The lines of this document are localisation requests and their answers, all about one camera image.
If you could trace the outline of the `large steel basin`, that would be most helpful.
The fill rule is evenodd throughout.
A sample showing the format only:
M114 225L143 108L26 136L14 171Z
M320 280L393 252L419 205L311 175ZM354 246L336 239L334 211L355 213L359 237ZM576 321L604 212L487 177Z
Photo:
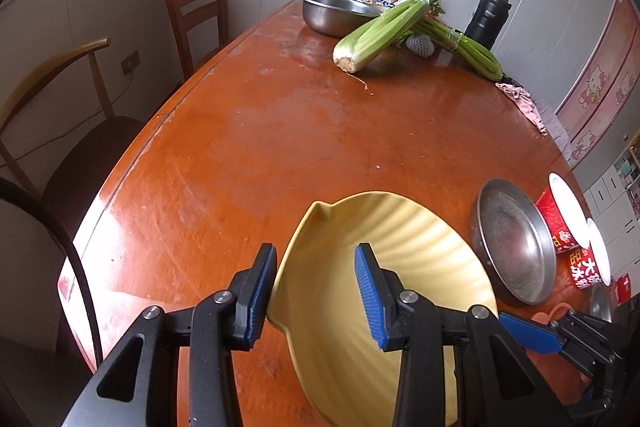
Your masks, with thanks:
M342 38L382 14L383 9L361 0L302 0L303 20L319 34Z

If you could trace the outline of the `steel plate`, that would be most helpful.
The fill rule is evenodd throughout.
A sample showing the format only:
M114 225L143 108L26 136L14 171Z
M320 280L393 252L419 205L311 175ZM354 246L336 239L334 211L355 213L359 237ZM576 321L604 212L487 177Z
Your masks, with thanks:
M556 254L540 211L515 184L487 181L471 213L472 244L495 294L514 307L546 300L556 277Z

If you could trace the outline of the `red paper bowl near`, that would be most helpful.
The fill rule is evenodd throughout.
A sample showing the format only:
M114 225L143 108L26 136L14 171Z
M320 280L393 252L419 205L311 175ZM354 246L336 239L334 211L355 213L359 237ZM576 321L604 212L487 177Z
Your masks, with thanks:
M548 185L536 200L549 229L555 252L559 254L589 246L587 218L580 202L557 173L548 176Z

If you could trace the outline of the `pink cloth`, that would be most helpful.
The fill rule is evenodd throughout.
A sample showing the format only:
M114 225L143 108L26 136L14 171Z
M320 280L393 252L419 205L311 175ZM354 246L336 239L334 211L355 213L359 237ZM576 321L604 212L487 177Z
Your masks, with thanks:
M548 134L548 129L541 118L530 93L520 86L506 82L497 82L496 87L513 102L522 115L533 124L542 135Z

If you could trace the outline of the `wall socket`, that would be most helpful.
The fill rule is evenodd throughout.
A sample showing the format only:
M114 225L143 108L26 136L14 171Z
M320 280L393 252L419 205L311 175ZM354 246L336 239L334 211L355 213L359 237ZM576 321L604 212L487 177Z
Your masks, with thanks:
M120 67L122 68L122 75L132 75L140 65L140 63L141 61L139 51L135 50L134 52L127 55L120 63Z

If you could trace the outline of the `wooden slat-back chair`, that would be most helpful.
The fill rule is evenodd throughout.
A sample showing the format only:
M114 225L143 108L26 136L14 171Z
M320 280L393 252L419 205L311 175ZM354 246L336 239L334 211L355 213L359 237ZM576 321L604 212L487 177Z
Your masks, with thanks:
M183 80L206 64L229 42L228 0L164 0L174 34ZM195 61L189 43L189 32L212 21L216 22L217 45Z

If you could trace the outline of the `large celery bunch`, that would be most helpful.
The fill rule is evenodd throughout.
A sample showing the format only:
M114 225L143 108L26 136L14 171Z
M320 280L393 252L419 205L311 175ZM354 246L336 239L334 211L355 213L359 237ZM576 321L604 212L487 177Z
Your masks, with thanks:
M334 46L333 63L355 75L422 20L439 0L406 0L359 26Z

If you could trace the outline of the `black thermos bottle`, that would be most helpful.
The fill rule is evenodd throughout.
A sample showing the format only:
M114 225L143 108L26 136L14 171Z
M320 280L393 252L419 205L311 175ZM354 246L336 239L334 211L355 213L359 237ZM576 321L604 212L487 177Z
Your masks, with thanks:
M464 34L491 50L509 17L510 0L480 0Z

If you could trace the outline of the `thin celery bunch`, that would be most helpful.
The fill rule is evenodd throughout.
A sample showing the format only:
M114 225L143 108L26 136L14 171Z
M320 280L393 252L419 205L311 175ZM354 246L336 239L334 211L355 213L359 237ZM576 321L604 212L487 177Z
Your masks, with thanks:
M424 17L423 20L416 23L414 29L423 32L434 43L462 58L478 75L485 79L493 82L502 79L503 71L498 58L482 44L462 32L431 17Z

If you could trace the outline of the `white foam fruit net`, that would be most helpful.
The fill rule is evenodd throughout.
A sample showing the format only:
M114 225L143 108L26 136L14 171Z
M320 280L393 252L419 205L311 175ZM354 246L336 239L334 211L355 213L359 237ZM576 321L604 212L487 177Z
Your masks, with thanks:
M406 48L422 58L429 58L435 52L435 46L427 35L411 35L405 41Z

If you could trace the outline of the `Hello Kitty pink panel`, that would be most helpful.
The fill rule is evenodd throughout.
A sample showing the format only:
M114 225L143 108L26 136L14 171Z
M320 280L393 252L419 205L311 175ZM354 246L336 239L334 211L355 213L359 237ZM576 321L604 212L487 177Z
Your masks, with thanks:
M614 0L604 31L556 112L576 167L603 138L639 77L639 15L631 0Z

